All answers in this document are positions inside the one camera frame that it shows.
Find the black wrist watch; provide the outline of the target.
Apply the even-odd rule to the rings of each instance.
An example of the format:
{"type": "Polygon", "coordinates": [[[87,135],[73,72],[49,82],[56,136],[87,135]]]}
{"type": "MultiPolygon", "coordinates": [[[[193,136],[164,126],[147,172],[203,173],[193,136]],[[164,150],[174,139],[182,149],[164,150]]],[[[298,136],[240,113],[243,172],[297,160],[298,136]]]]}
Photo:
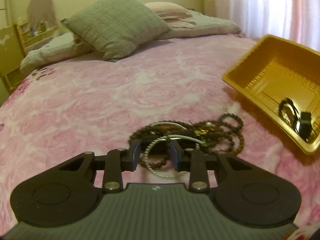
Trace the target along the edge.
{"type": "Polygon", "coordinates": [[[279,104],[278,116],[304,141],[309,141],[312,133],[310,112],[299,112],[293,101],[285,98],[279,104]]]}

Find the yellow plastic tray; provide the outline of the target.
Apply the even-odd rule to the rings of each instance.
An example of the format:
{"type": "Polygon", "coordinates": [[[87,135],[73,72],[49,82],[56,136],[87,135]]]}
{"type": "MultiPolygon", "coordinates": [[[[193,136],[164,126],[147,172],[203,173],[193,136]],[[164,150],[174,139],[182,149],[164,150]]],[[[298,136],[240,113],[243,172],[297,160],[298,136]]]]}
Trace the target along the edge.
{"type": "Polygon", "coordinates": [[[319,150],[319,51],[274,35],[265,35],[222,80],[260,108],[308,155],[319,150]],[[289,98],[299,112],[311,113],[308,142],[278,116],[289,98]]]}

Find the pink floral bed blanket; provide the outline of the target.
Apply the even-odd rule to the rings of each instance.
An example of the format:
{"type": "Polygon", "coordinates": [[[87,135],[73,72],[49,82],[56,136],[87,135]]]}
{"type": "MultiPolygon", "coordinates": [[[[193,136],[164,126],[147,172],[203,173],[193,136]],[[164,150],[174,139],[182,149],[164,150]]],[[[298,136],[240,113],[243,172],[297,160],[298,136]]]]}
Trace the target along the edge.
{"type": "Polygon", "coordinates": [[[1,234],[15,224],[16,185],[85,151],[126,147],[152,122],[196,123],[234,113],[242,159],[291,181],[302,194],[295,223],[319,221],[319,155],[308,156],[222,74],[254,41],[236,35],[157,41],[107,62],[95,53],[31,73],[1,106],[1,234]]]}

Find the grey folded quilt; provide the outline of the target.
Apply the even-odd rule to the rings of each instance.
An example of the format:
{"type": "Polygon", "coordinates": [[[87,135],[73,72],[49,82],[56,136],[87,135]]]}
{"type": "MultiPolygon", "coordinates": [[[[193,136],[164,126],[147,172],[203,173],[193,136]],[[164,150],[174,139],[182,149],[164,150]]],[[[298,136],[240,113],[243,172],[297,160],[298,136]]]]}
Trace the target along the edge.
{"type": "MultiPolygon", "coordinates": [[[[200,12],[189,10],[192,15],[182,19],[181,22],[189,23],[192,28],[179,28],[177,25],[159,37],[160,40],[171,38],[193,38],[208,35],[240,34],[242,29],[231,20],[203,15],[200,12]]],[[[52,39],[39,49],[30,51],[22,60],[20,73],[28,75],[33,70],[45,65],[78,57],[91,51],[84,42],[76,42],[70,32],[52,39]]]]}

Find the grey checked cushion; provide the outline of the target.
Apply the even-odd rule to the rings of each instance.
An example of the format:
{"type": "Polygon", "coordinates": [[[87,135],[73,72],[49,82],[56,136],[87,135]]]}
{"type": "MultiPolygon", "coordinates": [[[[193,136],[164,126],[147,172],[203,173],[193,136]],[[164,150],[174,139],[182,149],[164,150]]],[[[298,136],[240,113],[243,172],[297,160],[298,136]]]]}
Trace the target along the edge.
{"type": "Polygon", "coordinates": [[[136,0],[99,0],[61,23],[106,61],[130,56],[169,31],[161,17],[136,0]]]}

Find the folded pink towels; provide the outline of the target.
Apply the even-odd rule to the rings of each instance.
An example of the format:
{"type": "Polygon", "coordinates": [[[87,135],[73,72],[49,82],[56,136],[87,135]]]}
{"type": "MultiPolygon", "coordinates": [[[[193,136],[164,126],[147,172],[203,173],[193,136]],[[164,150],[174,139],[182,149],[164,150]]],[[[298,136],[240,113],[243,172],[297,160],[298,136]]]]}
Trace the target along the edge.
{"type": "Polygon", "coordinates": [[[195,28],[195,24],[192,21],[188,21],[193,17],[192,14],[178,4],[170,2],[150,2],[144,5],[155,12],[171,28],[195,28]]]}

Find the cream shelf with items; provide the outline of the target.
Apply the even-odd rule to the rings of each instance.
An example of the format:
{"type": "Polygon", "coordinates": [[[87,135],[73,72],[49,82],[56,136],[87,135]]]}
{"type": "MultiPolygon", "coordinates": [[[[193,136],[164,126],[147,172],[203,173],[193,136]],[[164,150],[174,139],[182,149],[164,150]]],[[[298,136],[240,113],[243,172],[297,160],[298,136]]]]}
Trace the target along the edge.
{"type": "Polygon", "coordinates": [[[54,24],[50,24],[48,21],[41,22],[38,29],[34,29],[29,26],[27,20],[19,20],[18,23],[14,23],[14,27],[25,56],[31,50],[38,49],[59,36],[59,24],[57,22],[54,24]]]}

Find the cream wooden chair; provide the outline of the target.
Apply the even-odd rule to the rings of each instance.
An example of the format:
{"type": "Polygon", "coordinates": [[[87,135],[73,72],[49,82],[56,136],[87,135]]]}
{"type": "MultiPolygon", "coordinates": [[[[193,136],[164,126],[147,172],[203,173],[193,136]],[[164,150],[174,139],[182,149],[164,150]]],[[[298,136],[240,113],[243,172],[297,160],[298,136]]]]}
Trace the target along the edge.
{"type": "Polygon", "coordinates": [[[24,80],[24,75],[20,72],[24,53],[14,25],[1,29],[0,50],[1,80],[8,93],[12,94],[24,80]]]}

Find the covered standing fan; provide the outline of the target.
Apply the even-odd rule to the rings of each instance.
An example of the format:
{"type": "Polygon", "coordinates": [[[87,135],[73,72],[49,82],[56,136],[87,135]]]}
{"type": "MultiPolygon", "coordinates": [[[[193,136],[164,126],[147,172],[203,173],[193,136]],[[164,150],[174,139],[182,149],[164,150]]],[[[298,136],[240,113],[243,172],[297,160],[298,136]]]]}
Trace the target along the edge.
{"type": "Polygon", "coordinates": [[[53,0],[30,0],[27,8],[29,28],[40,31],[41,23],[49,28],[58,26],[53,0]]]}

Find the white pink curtain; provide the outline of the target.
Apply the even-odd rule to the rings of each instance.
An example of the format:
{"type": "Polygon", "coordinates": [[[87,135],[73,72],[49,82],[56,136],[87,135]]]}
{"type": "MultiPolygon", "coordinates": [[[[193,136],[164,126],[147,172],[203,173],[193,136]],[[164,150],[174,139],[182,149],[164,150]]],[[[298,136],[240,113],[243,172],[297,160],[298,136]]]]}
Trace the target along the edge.
{"type": "Polygon", "coordinates": [[[319,0],[203,0],[207,15],[231,20],[253,40],[272,34],[319,50],[319,0]]]}

